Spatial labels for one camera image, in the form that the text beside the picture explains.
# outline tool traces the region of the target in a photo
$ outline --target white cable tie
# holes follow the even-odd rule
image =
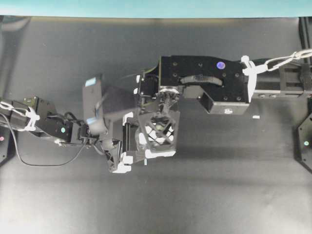
[[[32,132],[32,131],[36,130],[35,124],[36,124],[37,120],[40,120],[40,116],[36,114],[36,112],[33,108],[28,107],[28,109],[30,111],[26,111],[25,115],[26,115],[26,117],[29,117],[30,120],[29,120],[27,126],[24,128],[24,130]]]
[[[261,64],[256,66],[253,61],[249,60],[247,55],[244,55],[241,58],[241,62],[245,64],[246,69],[243,69],[244,75],[248,76],[248,100],[251,102],[252,96],[255,91],[255,86],[257,84],[257,74],[264,73],[268,70],[268,66],[266,64]]]
[[[35,124],[36,124],[36,121],[40,119],[40,116],[36,114],[35,110],[32,107],[28,107],[29,111],[25,109],[25,114],[23,114],[22,112],[19,112],[18,110],[16,110],[15,107],[12,106],[11,104],[9,104],[5,101],[1,101],[0,102],[0,108],[8,110],[8,111],[14,111],[15,113],[19,114],[20,116],[30,118],[26,127],[23,129],[18,129],[18,131],[20,131],[20,132],[23,132],[23,131],[32,132],[32,131],[36,130]]]

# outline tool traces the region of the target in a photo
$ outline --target white zip tie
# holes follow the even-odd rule
[[[40,116],[36,114],[35,110],[32,107],[28,107],[29,111],[24,109],[25,110],[25,114],[24,114],[24,113],[18,111],[17,110],[18,108],[15,108],[11,104],[9,104],[5,101],[1,101],[0,102],[0,108],[8,110],[8,111],[13,111],[13,112],[19,114],[20,116],[30,118],[27,126],[25,126],[25,128],[23,128],[23,129],[18,129],[18,131],[20,131],[20,132],[23,132],[23,131],[32,132],[32,131],[36,130],[35,124],[36,124],[36,121],[40,119]]]
[[[291,54],[289,56],[285,56],[285,57],[269,59],[269,60],[265,61],[264,64],[256,66],[253,61],[249,60],[249,57],[247,55],[244,55],[241,58],[241,62],[244,63],[246,66],[246,69],[243,69],[244,75],[249,77],[248,78],[248,85],[247,85],[249,102],[251,102],[252,96],[253,96],[254,91],[255,91],[255,86],[257,84],[257,75],[258,74],[264,73],[266,71],[268,71],[268,72],[274,71],[274,70],[278,69],[279,67],[281,67],[287,63],[290,63],[293,60],[306,59],[309,57],[312,57],[312,49],[294,52],[293,54]],[[280,61],[280,60],[283,60],[283,61],[274,65],[272,68],[268,67],[268,64],[270,64],[271,62]]]

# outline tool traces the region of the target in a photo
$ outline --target black cable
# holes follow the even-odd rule
[[[72,119],[70,120],[71,122],[77,123],[79,126],[81,126],[80,122],[84,122],[83,120],[77,119],[76,116],[71,113],[70,111],[66,112],[64,114],[64,117],[67,118],[67,116],[70,116]]]
[[[15,133],[14,133],[14,131],[12,129],[10,121],[8,120],[8,118],[4,114],[0,113],[0,115],[2,115],[2,117],[5,119],[8,127],[9,127],[9,129],[11,131],[11,134],[12,134],[12,137],[13,137],[13,141],[14,141],[15,150],[16,150],[16,154],[17,154],[19,160],[21,161],[21,163],[23,163],[23,164],[25,164],[27,166],[30,166],[30,167],[62,167],[62,166],[65,166],[66,164],[69,164],[69,163],[73,162],[80,155],[81,151],[83,150],[83,148],[86,146],[86,144],[88,142],[88,139],[86,139],[85,143],[79,149],[78,153],[71,160],[69,160],[69,161],[67,161],[65,163],[62,163],[62,164],[51,164],[51,165],[45,165],[45,164],[40,165],[40,164],[27,163],[20,156],[19,149],[18,149],[18,144],[17,144],[17,140],[16,140],[16,136],[15,136]]]

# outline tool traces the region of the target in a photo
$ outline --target cable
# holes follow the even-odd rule
[[[84,122],[83,120],[77,119],[76,116],[73,113],[71,113],[70,111],[68,111],[64,114],[65,118],[67,118],[67,116],[70,116],[72,118],[70,120],[71,122],[76,122],[79,126],[81,126],[80,122]]]
[[[96,152],[99,154],[99,155],[105,155],[105,153],[104,152],[102,152],[96,145],[92,145],[93,146],[93,148],[96,150]]]
[[[62,166],[65,166],[66,164],[69,164],[69,163],[73,162],[80,155],[81,151],[83,150],[83,148],[86,146],[86,144],[88,142],[88,139],[86,139],[85,143],[79,149],[77,154],[71,160],[69,160],[69,161],[67,161],[65,163],[62,163],[62,164],[51,164],[51,165],[45,165],[45,164],[40,165],[40,164],[27,163],[20,156],[19,149],[18,149],[18,144],[17,144],[17,140],[16,140],[16,136],[15,136],[14,130],[12,129],[10,121],[8,120],[8,118],[4,114],[0,113],[0,115],[5,119],[8,127],[9,127],[9,129],[11,131],[11,134],[12,134],[12,137],[13,137],[13,141],[14,141],[15,150],[16,150],[16,154],[17,154],[19,160],[21,161],[21,163],[23,163],[23,164],[25,164],[27,166],[30,166],[30,167],[62,167]]]

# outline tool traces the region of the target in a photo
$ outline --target wire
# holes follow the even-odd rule
[[[47,115],[48,118],[59,118],[63,121],[63,124],[65,125],[66,121],[76,123],[77,125],[81,126],[81,123],[84,123],[84,120],[77,119],[73,113],[71,112],[66,112],[65,115],[61,114],[49,114]]]
[[[101,151],[95,144],[93,144],[92,146],[99,155],[105,155],[105,153],[103,151]]]
[[[83,120],[77,119],[76,116],[73,113],[71,113],[70,111],[68,111],[64,114],[65,118],[67,118],[67,116],[70,116],[72,118],[70,121],[76,122],[79,126],[81,126],[80,122],[84,122]]]
[[[12,126],[10,124],[10,121],[8,120],[8,118],[0,113],[0,115],[5,119],[10,131],[11,131],[11,134],[12,134],[12,137],[13,137],[13,141],[14,141],[14,146],[15,146],[15,150],[16,150],[16,154],[19,158],[19,160],[21,161],[21,163],[27,165],[27,166],[30,166],[30,167],[62,167],[62,166],[65,166],[66,164],[69,164],[71,162],[73,162],[81,153],[81,151],[83,150],[83,148],[86,146],[87,142],[88,142],[88,139],[86,139],[85,143],[83,144],[83,146],[79,149],[79,151],[77,152],[77,154],[69,161],[65,162],[65,163],[61,163],[61,164],[51,164],[51,165],[45,165],[45,164],[31,164],[31,163],[28,163],[28,162],[25,162],[21,156],[20,156],[20,153],[19,153],[19,149],[18,149],[18,144],[17,144],[17,140],[16,140],[16,135],[14,133],[14,130],[12,129]]]

